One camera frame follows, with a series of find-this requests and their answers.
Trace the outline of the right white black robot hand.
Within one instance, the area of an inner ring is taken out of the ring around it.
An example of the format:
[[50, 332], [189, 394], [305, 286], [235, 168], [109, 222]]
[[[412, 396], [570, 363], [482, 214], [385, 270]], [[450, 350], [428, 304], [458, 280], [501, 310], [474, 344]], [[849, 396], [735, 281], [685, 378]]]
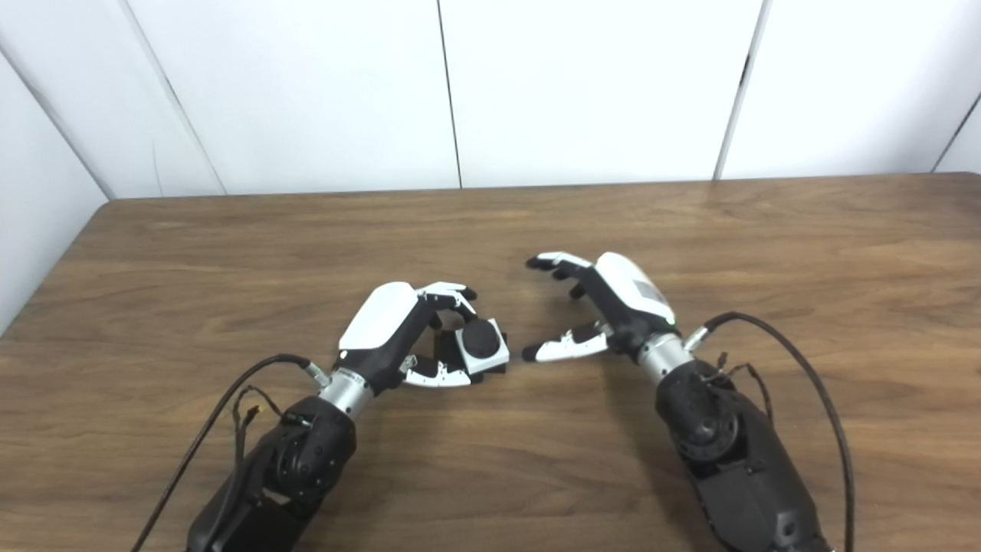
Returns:
[[525, 361], [578, 359], [607, 350], [635, 357], [651, 337], [681, 335], [666, 298], [624, 255], [607, 251], [596, 261], [586, 261], [568, 252], [550, 251], [533, 256], [526, 266], [549, 272], [555, 280], [576, 279], [569, 296], [588, 298], [599, 319], [526, 346]]

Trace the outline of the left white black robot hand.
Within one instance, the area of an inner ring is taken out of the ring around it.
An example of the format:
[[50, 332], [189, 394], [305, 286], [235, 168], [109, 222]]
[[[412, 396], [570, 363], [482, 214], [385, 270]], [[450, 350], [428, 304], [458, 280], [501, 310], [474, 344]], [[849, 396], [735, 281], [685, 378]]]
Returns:
[[375, 395], [404, 380], [435, 380], [448, 373], [446, 363], [411, 350], [428, 328], [441, 329], [441, 311], [454, 311], [465, 322], [476, 319], [476, 298], [470, 287], [445, 281], [417, 288], [405, 281], [376, 287], [341, 335], [334, 366], [363, 378]]

